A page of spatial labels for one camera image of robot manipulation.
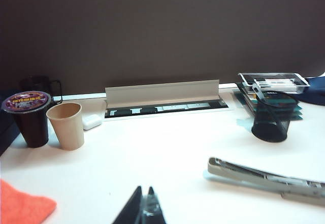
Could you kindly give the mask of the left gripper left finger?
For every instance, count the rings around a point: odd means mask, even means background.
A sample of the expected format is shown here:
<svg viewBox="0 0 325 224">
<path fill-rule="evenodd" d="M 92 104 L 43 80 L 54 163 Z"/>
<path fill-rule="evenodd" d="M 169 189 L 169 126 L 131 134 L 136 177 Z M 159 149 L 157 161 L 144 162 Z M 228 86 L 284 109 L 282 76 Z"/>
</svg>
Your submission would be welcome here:
<svg viewBox="0 0 325 224">
<path fill-rule="evenodd" d="M 142 187 L 137 186 L 122 210 L 119 212 L 113 224 L 136 223 L 142 200 Z"/>
</svg>

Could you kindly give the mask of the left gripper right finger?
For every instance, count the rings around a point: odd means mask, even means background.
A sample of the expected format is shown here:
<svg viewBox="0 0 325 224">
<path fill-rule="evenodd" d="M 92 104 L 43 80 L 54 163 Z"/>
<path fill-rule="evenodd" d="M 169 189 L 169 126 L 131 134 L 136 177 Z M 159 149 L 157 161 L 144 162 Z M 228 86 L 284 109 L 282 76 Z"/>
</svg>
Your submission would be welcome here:
<svg viewBox="0 0 325 224">
<path fill-rule="evenodd" d="M 141 204 L 141 223 L 166 224 L 159 200 L 152 186 Z"/>
</svg>

